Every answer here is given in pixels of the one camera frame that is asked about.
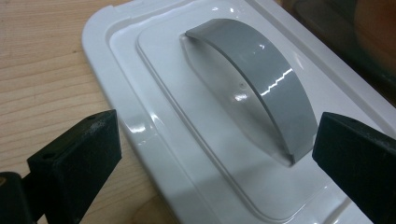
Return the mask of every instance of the glossy white surface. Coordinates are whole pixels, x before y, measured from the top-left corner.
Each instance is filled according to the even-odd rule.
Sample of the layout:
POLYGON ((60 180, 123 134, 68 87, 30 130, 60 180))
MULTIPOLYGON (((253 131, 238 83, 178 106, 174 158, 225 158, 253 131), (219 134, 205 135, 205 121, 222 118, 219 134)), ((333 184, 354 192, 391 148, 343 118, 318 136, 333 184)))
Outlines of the glossy white surface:
POLYGON ((215 52, 200 59, 183 35, 213 18, 240 20, 272 41, 301 80, 317 121, 330 111, 396 135, 395 109, 272 1, 135 0, 106 7, 87 22, 83 47, 177 217, 370 223, 310 154, 290 168, 274 160, 278 140, 254 94, 240 79, 210 76, 238 74, 215 52))

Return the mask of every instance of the lid handle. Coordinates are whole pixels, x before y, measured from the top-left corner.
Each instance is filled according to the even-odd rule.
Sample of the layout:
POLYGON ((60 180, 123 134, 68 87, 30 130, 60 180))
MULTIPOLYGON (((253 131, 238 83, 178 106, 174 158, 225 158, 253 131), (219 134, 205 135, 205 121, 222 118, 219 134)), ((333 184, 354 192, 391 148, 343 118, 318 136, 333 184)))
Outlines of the lid handle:
POLYGON ((239 71, 274 123, 292 163, 313 147, 318 130, 303 85, 279 50, 254 28, 214 19, 186 32, 219 51, 239 71))

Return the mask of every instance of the wood grain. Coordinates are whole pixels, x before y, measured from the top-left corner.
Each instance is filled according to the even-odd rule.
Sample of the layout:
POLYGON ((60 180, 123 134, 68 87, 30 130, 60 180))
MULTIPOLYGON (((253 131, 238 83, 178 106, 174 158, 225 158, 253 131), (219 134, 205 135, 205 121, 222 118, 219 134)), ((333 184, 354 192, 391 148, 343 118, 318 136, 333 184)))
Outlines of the wood grain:
MULTIPOLYGON (((82 52, 81 31, 95 11, 125 1, 0 0, 0 172, 27 175, 27 158, 109 109, 82 52)), ((175 223, 123 135, 120 140, 123 159, 82 223, 175 223)))

